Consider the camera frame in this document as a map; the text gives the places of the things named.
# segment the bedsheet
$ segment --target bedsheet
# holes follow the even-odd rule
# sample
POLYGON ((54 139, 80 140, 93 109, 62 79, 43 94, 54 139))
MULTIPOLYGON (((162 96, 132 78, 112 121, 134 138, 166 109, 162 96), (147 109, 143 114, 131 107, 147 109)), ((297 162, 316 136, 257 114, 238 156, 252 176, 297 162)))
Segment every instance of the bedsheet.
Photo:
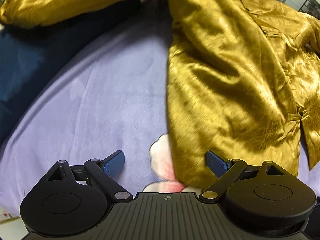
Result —
MULTIPOLYGON (((81 51, 48 85, 0 153, 0 206, 19 214, 23 197, 60 159, 79 165, 125 153, 116 177, 139 191, 196 191, 177 181, 168 139, 165 93, 172 42, 166 5, 140 14, 81 51)), ((308 170, 301 142, 298 178, 320 196, 320 165, 308 170)))

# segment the black circular housing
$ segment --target black circular housing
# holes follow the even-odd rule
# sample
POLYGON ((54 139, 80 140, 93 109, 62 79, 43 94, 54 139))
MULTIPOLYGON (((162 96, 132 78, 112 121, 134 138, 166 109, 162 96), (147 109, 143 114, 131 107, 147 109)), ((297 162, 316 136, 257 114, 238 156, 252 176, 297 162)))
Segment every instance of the black circular housing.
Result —
POLYGON ((57 163, 20 206, 27 229, 43 236, 72 236, 94 227, 107 212, 105 196, 76 182, 68 163, 57 163))
POLYGON ((226 203, 228 212, 239 222, 275 230, 307 219, 316 195, 275 163, 264 163, 255 178, 238 181, 228 188, 226 203))

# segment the blue gripper pad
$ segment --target blue gripper pad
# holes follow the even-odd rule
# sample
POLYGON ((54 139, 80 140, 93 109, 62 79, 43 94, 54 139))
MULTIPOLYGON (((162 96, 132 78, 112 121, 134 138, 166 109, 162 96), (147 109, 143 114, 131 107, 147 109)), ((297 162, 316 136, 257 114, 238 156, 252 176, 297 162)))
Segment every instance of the blue gripper pad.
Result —
POLYGON ((111 178, 115 176, 122 170, 124 167, 124 153, 123 151, 116 151, 108 158, 104 159, 102 162, 105 162, 103 171, 111 178))
POLYGON ((231 161, 214 154, 212 151, 206 152, 205 162, 218 179, 231 168, 231 161))

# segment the ribbed black plate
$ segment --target ribbed black plate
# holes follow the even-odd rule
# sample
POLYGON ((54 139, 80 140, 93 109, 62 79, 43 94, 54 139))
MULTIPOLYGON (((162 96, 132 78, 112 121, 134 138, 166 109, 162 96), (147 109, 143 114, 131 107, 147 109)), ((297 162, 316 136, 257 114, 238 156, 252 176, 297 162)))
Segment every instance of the ribbed black plate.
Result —
MULTIPOLYGON (((31 233, 25 240, 51 240, 31 233)), ((194 193, 140 193, 115 204, 95 228, 65 240, 262 240, 232 224, 216 204, 199 202, 194 193)), ((278 240, 308 240, 303 233, 278 240)))

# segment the crosshair marking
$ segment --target crosshair marking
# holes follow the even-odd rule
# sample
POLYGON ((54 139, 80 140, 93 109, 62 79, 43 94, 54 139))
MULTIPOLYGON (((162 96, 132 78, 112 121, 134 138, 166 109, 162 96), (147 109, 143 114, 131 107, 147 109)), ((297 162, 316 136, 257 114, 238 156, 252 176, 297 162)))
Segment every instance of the crosshair marking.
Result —
POLYGON ((166 201, 168 201, 168 200, 171 199, 171 197, 167 195, 167 196, 163 197, 163 199, 166 200, 166 201))

